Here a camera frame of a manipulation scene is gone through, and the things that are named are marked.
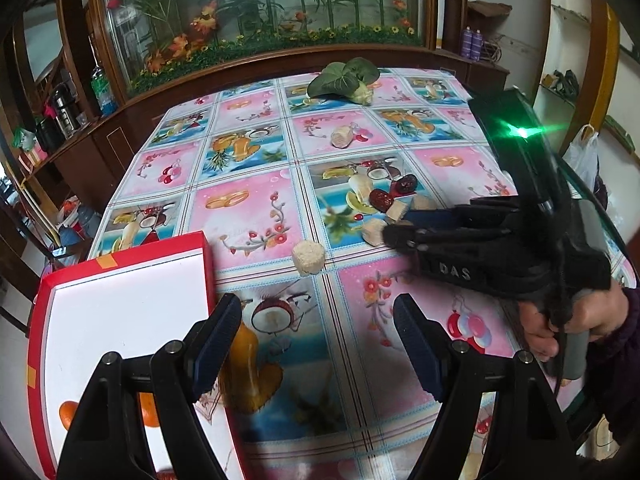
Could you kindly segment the person's right hand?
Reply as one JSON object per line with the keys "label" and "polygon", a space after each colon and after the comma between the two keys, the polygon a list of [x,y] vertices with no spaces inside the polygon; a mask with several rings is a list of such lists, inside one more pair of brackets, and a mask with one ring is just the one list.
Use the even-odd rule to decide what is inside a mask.
{"label": "person's right hand", "polygon": [[[603,339],[621,328],[629,313],[629,301],[616,281],[608,290],[596,290],[574,303],[573,316],[564,328],[568,334],[587,332],[590,341]],[[536,304],[521,301],[518,315],[526,344],[534,356],[547,362],[559,353],[555,335],[559,327],[552,325]]]}

